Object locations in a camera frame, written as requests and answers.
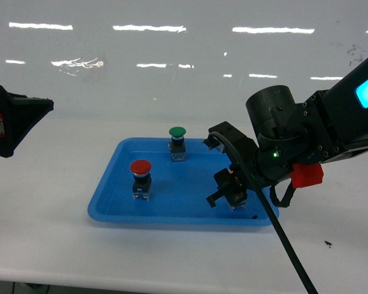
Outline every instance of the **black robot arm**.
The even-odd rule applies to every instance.
[[[288,87],[272,86],[245,105],[259,146],[228,122],[209,129],[204,143],[226,152],[232,164],[215,174],[218,191],[207,201],[215,206],[225,196],[235,208],[247,199],[247,189],[253,190],[229,148],[213,135],[219,133],[239,152],[257,184],[271,187],[274,205],[287,207],[295,189],[322,182],[321,164],[368,151],[368,58],[333,88],[315,92],[304,103],[296,104]],[[280,202],[274,187],[289,178]]]

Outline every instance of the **white wall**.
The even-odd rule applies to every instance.
[[[186,30],[115,31],[115,25]],[[235,27],[314,32],[249,34]],[[310,78],[349,73],[368,57],[366,31],[368,1],[0,1],[0,84],[53,99],[49,115],[57,118],[249,123],[245,101],[266,86],[287,85],[298,102],[333,86]],[[71,66],[52,64],[75,59]],[[166,67],[137,67],[154,63]]]

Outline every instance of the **plastic tray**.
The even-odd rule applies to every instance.
[[[231,211],[224,197],[211,208],[206,197],[217,191],[214,173],[228,168],[225,154],[208,151],[201,139],[185,139],[187,159],[171,160],[170,138],[129,138],[117,146],[88,206],[91,218],[101,222],[269,225],[270,220],[255,193],[248,205]],[[149,160],[153,191],[149,201],[133,199],[134,178],[129,170],[137,159]],[[264,189],[269,199],[269,189]],[[278,209],[272,205],[278,216]]]

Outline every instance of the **black cable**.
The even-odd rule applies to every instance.
[[[260,143],[263,143],[267,146],[275,146],[275,147],[295,145],[300,143],[302,140],[300,136],[292,138],[270,138],[261,133],[258,134],[257,139]]]
[[[305,289],[307,290],[308,294],[318,294],[315,286],[312,284],[311,279],[309,278],[307,272],[305,272],[304,267],[302,266],[299,257],[295,253],[292,245],[290,244],[290,241],[285,234],[285,232],[282,229],[281,224],[279,223],[277,217],[275,216],[270,203],[267,201],[266,196],[264,196],[262,189],[259,187],[258,183],[256,182],[254,176],[252,175],[251,171],[247,168],[245,165],[245,162],[240,155],[240,153],[235,149],[235,147],[229,142],[228,139],[226,139],[224,136],[222,136],[218,132],[211,132],[211,136],[215,137],[220,141],[222,144],[225,145],[225,147],[229,150],[233,158],[236,160],[236,164],[239,165],[239,167],[244,172],[245,178],[249,182],[251,188],[254,190],[254,192],[257,194],[259,201],[262,203],[264,210],[266,210],[267,215],[269,216],[269,219],[271,221],[271,224],[273,225],[275,231],[277,232],[278,237],[281,240],[281,243],[283,247],[285,248],[286,253],[288,254],[288,257],[291,261],[291,263],[294,266],[294,269],[296,270],[297,274],[300,277],[300,280],[302,284],[304,285]]]

